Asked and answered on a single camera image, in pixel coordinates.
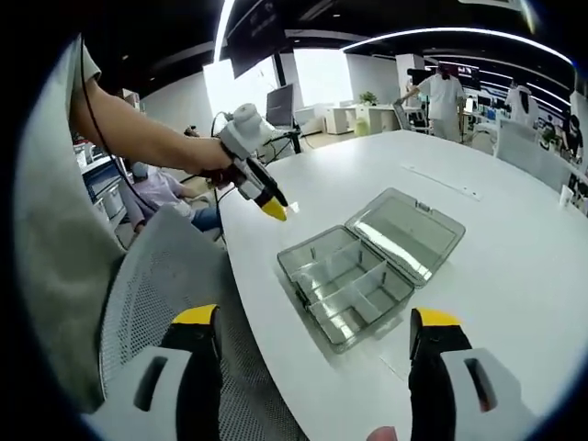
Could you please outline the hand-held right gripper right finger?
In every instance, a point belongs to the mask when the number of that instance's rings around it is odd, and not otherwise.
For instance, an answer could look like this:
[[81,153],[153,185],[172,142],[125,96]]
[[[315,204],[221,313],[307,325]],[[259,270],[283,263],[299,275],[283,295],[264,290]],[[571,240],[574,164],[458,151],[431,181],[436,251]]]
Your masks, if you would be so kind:
[[458,319],[411,311],[408,387],[412,440],[524,440],[536,417],[519,381],[489,350],[469,342]]

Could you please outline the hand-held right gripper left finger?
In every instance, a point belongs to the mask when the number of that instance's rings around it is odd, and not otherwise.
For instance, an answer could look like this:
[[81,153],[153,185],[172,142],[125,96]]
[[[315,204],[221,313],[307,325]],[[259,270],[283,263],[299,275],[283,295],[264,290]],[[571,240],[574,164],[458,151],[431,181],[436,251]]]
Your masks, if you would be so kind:
[[219,306],[182,311],[85,420],[103,440],[219,440],[221,359]]

